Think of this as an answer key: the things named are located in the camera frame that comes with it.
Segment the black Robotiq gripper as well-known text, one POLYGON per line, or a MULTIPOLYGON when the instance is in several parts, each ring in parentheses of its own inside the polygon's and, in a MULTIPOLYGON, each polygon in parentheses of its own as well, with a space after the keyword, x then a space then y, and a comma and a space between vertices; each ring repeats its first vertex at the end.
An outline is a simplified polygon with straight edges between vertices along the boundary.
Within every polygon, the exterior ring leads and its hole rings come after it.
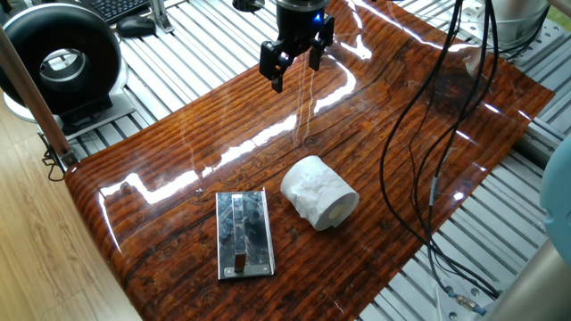
POLYGON ((277 27, 277 40, 261 43, 259 72, 280 94, 283 76, 294 60, 293 52, 305 52, 311 47, 309 67, 319 70, 321 55, 333 44, 335 18, 324 8, 299 12, 278 6, 277 27))

